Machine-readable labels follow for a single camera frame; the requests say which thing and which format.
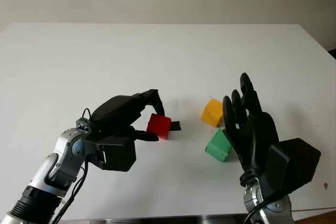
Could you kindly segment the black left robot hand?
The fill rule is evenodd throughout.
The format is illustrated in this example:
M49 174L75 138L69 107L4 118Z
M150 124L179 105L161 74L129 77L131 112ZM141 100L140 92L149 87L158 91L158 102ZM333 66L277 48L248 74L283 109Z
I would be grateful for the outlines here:
M109 99L91 115L90 122L94 126L93 135L99 139L113 136L148 142L158 141L159 138L154 133L139 131L132 126L147 105L152 106L158 115L165 115L157 89L134 95L118 95Z

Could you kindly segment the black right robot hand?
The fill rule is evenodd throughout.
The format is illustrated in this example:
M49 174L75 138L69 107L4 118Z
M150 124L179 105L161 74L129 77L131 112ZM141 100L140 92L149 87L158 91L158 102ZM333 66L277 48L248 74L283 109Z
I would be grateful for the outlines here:
M245 186L247 181L260 178L270 146L279 142L272 117L262 110L256 90L247 73L240 76L239 93L223 98L224 132L234 148L244 173L239 178Z

